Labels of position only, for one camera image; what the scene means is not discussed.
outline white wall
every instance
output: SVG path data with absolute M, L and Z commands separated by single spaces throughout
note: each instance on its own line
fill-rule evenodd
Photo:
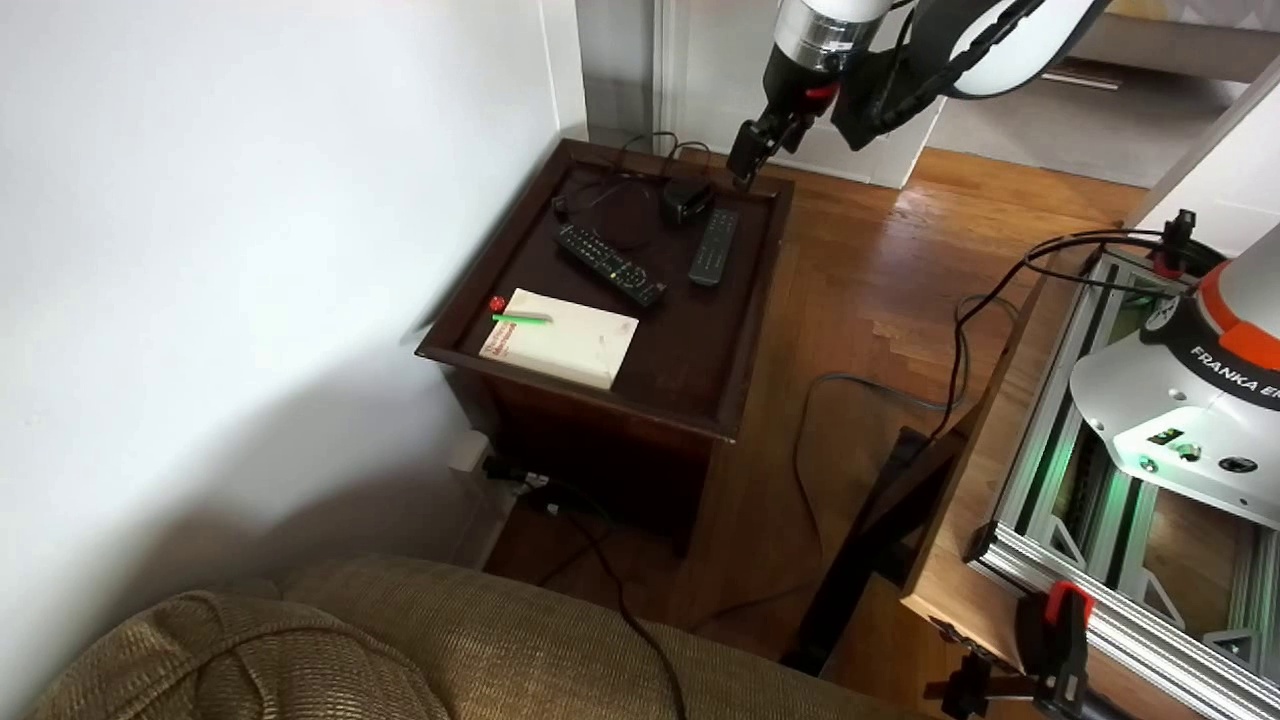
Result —
M 666 0 L 663 113 L 681 140 L 700 140 L 719 152 L 733 146 L 742 120 L 764 110 L 762 76 L 773 47 L 777 0 Z M 906 9 L 890 13 L 872 50 L 893 46 Z M 942 100 L 888 136 L 854 152 L 819 119 L 795 155 L 772 163 L 902 187 L 942 109 Z
M 449 557 L 413 331 L 582 124 L 572 0 L 0 15 L 0 717 L 168 591 Z
M 1196 240 L 1239 255 L 1280 224 L 1280 59 L 1152 188 L 1129 227 L 1196 211 Z
M 577 0 L 582 82 L 593 127 L 653 126 L 654 0 Z

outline dark wood tray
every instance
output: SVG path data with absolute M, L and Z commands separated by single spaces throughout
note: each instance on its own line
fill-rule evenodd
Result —
M 613 172 L 643 176 L 586 187 Z M 705 219 L 672 229 L 658 215 L 666 177 L 700 174 L 701 164 L 562 141 L 449 299 L 417 354 L 440 363 L 571 396 L 648 419 L 732 441 L 755 357 L 773 268 L 782 243 L 794 186 L 759 178 L 750 192 L 732 188 L 724 170 L 709 177 L 717 206 L 739 213 L 723 279 L 714 288 L 692 284 L 689 266 Z M 667 283 L 663 299 L 641 309 L 564 255 L 554 241 L 559 222 L 552 199 L 566 196 L 571 222 L 600 236 Z M 494 363 L 476 355 L 493 329 L 489 300 L 516 288 L 630 315 L 640 320 L 611 391 L 598 391 Z

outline black stand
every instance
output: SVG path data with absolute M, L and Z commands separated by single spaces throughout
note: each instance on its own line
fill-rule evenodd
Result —
M 928 438 L 923 434 L 910 428 L 899 432 L 888 460 L 809 603 L 791 648 L 782 656 L 783 665 L 817 676 L 852 619 L 872 574 L 899 587 L 906 583 L 918 548 L 904 541 L 932 516 L 955 457 L 964 447 L 965 437 L 959 428 L 966 420 L 929 447 L 924 447 Z

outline hardwood floor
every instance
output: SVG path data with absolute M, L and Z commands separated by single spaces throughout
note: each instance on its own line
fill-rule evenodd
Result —
M 771 168 L 796 182 L 739 443 L 719 454 L 707 480 L 690 556 L 664 541 L 618 530 L 605 552 L 627 582 L 640 618 L 696 629 L 714 641 L 776 659 L 799 624 L 826 562 L 852 523 L 897 429 L 932 429 L 937 416 L 854 383 L 814 395 L 800 471 L 813 498 L 820 542 L 791 471 L 791 448 L 805 391 L 823 373 L 844 370 L 941 401 L 952 356 L 952 307 L 986 293 L 1030 245 L 1114 225 L 1143 196 L 1139 188 L 925 150 L 902 191 Z M 1019 302 L 1020 277 L 1005 293 Z M 1009 320 L 988 310 L 968 325 L 970 397 L 995 366 Z M 538 582 L 575 552 L 567 523 L 518 509 L 488 570 Z M 803 591 L 701 626 L 717 610 Z M 593 557 L 561 573 L 550 588 L 614 605 Z M 947 646 L 877 579 L 845 633 L 827 678 L 844 687 L 938 715 L 919 700 L 925 682 L 945 679 L 963 651 Z M 992 717 L 1033 717 L 998 708 Z

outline wooden side table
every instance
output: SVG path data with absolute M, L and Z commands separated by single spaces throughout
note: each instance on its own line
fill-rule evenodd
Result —
M 714 288 L 687 279 L 705 215 L 669 228 L 658 210 L 667 178 L 700 173 L 716 186 L 716 206 L 739 213 Z M 620 521 L 669 537 L 682 556 L 712 457 L 737 437 L 792 192 L 788 181 L 759 178 L 744 193 L 723 170 L 562 141 L 417 354 L 477 380 L 468 384 L 497 411 L 499 452 L 577 486 Z M 664 282 L 663 299 L 641 309 L 566 256 L 554 241 L 556 197 L 567 200 L 570 222 L 595 229 Z M 516 288 L 640 320 L 612 389 L 477 356 L 493 329 L 490 297 Z

